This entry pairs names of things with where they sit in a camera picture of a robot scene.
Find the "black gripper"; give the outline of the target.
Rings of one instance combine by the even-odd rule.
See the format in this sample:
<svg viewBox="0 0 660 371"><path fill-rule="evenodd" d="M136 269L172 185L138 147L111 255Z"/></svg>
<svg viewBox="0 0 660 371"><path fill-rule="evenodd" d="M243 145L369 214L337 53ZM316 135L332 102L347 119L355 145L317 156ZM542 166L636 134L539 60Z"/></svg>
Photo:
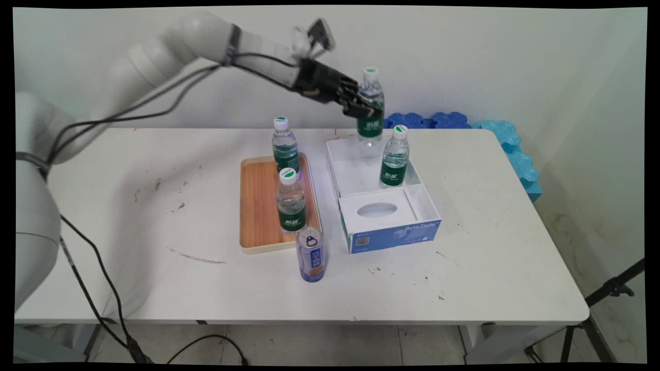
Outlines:
<svg viewBox="0 0 660 371"><path fill-rule="evenodd" d="M318 103L339 103L340 98L360 98L360 85L356 80L330 68L315 59L300 61L295 92ZM382 117L377 101L354 99L342 101L342 113L359 120Z"/></svg>

